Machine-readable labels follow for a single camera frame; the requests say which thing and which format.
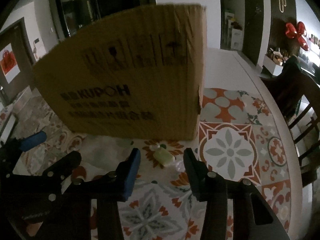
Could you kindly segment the red picture on door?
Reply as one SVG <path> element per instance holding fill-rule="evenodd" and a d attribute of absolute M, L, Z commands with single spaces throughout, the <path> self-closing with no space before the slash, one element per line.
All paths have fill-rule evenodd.
<path fill-rule="evenodd" d="M 1 50 L 1 70 L 7 83 L 11 83 L 20 74 L 20 68 L 10 43 Z"/>

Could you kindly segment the brown cardboard box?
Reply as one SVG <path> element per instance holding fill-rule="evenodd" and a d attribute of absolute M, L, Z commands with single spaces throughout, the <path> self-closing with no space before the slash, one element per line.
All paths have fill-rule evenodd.
<path fill-rule="evenodd" d="M 206 8 L 144 5 L 82 28 L 32 69 L 73 132 L 193 140 L 201 112 Z"/>

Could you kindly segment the dark wooden dining chair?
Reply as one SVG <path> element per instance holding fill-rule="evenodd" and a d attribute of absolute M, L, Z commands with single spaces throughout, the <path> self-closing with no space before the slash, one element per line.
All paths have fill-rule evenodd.
<path fill-rule="evenodd" d="M 301 142 L 311 131 L 319 130 L 319 86 L 310 75 L 305 74 L 296 56 L 290 57 L 283 65 L 281 73 L 272 78 L 260 78 L 276 102 L 288 128 L 294 128 L 309 110 L 316 118 L 296 138 L 294 144 Z"/>

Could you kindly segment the gold wall ornament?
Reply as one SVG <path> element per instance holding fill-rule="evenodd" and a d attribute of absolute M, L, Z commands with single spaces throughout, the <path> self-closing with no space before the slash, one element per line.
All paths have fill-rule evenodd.
<path fill-rule="evenodd" d="M 284 9 L 287 6 L 287 1 L 286 0 L 278 0 L 279 3 L 279 10 L 281 13 L 284 13 Z"/>

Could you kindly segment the patterned floral tablecloth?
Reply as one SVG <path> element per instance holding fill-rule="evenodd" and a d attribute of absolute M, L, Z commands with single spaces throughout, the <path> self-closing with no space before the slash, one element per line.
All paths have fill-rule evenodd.
<path fill-rule="evenodd" d="M 1 222 L 41 222 L 36 239 L 89 239 L 92 217 L 98 239 L 288 239 L 266 193 L 276 185 L 261 183 L 264 171 L 286 167 L 283 145 L 255 130 L 227 114 L 200 122 L 195 142 L 108 138 L 99 162 L 127 159 L 104 176 L 82 172 L 75 151 L 40 176 L 13 174 L 44 133 L 13 140 L 1 151 Z"/>

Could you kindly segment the red balloon dog sculpture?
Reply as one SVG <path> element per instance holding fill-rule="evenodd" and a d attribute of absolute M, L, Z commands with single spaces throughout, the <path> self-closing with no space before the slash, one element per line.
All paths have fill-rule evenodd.
<path fill-rule="evenodd" d="M 306 40 L 303 38 L 305 33 L 305 25 L 303 22 L 299 21 L 296 26 L 292 23 L 286 23 L 285 35 L 287 38 L 296 39 L 298 41 L 299 46 L 304 50 L 308 51 L 309 46 Z"/>

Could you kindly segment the pale green snack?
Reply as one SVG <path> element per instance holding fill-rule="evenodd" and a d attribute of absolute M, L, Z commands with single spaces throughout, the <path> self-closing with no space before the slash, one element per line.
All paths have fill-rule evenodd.
<path fill-rule="evenodd" d="M 178 172 L 184 172 L 183 157 L 169 151 L 164 144 L 156 144 L 149 147 L 153 152 L 153 158 L 163 167 L 174 167 Z"/>

